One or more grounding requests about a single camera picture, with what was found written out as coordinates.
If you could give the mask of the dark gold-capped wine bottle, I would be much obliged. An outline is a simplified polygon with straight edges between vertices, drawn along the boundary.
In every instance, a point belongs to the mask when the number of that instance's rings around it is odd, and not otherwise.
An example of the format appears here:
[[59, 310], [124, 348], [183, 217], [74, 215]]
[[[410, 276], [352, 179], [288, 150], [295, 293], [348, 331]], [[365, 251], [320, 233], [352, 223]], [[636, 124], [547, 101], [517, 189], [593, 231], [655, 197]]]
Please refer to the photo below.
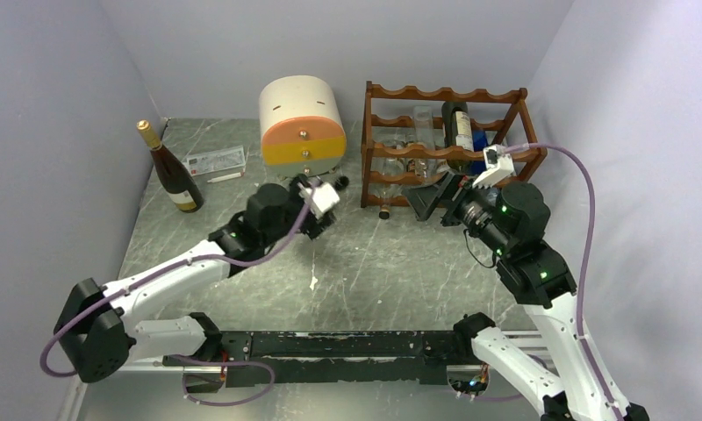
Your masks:
[[149, 149], [161, 186], [176, 208], [184, 213], [198, 211], [204, 205], [204, 197], [190, 172], [164, 146], [160, 136], [147, 120], [140, 120], [137, 130]]

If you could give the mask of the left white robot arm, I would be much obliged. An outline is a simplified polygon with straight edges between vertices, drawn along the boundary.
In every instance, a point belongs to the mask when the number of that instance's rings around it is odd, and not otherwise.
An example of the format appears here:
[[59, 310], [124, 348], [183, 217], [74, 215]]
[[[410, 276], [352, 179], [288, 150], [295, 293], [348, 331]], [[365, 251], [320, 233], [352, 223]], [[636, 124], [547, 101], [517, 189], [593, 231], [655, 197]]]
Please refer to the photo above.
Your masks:
[[180, 355], [208, 365], [229, 359], [221, 330], [203, 312], [170, 320], [151, 317], [161, 306], [199, 285], [219, 282], [268, 262], [298, 234], [316, 239], [335, 220], [333, 208], [348, 186], [298, 175], [289, 186], [261, 185], [245, 210], [179, 256], [140, 274], [100, 285], [88, 278], [70, 291], [40, 357], [48, 365], [61, 346], [82, 382], [100, 382], [129, 361]]

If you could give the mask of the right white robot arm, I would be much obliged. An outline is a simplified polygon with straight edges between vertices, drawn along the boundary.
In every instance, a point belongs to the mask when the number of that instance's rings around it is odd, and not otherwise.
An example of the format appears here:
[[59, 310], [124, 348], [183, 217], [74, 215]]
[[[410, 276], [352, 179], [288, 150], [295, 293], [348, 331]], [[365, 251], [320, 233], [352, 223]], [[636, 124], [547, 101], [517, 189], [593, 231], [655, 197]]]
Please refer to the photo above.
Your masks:
[[529, 182], [510, 182], [495, 203], [473, 182], [448, 174], [435, 184], [402, 194], [419, 221], [446, 209], [444, 226], [462, 225], [495, 257], [495, 269], [545, 341], [556, 372], [514, 345], [483, 313], [457, 324], [452, 341], [464, 363], [479, 359], [495, 369], [532, 405], [542, 420], [647, 420], [612, 380], [578, 313], [579, 289], [565, 259], [545, 240], [550, 210]]

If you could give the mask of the clear glass bottle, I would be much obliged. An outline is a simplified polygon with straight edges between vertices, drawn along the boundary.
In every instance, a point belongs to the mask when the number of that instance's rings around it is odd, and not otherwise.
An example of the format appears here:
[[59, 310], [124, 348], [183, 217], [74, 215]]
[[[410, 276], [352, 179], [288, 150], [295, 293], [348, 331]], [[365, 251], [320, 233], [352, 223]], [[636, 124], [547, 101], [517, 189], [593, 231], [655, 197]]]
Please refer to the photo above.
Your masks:
[[[425, 149], [435, 150], [433, 114], [430, 106], [413, 107], [412, 119], [415, 128], [415, 141]], [[448, 164], [442, 159], [416, 158], [413, 160], [414, 172], [423, 185], [434, 184], [448, 170]]]

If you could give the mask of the dark green labelled wine bottle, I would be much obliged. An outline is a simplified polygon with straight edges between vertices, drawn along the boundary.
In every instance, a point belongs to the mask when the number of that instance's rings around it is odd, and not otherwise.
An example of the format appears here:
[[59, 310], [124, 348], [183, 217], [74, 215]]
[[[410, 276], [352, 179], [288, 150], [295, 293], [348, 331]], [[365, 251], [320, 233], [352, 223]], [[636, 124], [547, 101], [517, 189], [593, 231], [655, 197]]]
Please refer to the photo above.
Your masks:
[[350, 183], [350, 181], [349, 181], [348, 177], [345, 175], [338, 176], [338, 177], [332, 179], [330, 182], [326, 182], [317, 176], [308, 176], [308, 175], [300, 174], [300, 175], [294, 176], [290, 180], [289, 189], [290, 189], [290, 191], [299, 191], [300, 189], [303, 189], [303, 188], [319, 189], [325, 185], [329, 185], [336, 192], [341, 192], [348, 187], [349, 183]]

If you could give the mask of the dark wine bottle white label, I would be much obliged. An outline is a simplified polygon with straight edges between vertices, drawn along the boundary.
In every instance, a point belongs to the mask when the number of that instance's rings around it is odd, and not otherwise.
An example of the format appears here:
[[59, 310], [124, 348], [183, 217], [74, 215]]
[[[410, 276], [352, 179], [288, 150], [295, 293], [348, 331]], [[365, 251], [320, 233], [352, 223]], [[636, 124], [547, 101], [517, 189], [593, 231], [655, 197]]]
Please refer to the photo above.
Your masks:
[[474, 140], [465, 102], [447, 101], [441, 106], [442, 131], [445, 147], [458, 146], [465, 151], [474, 151]]

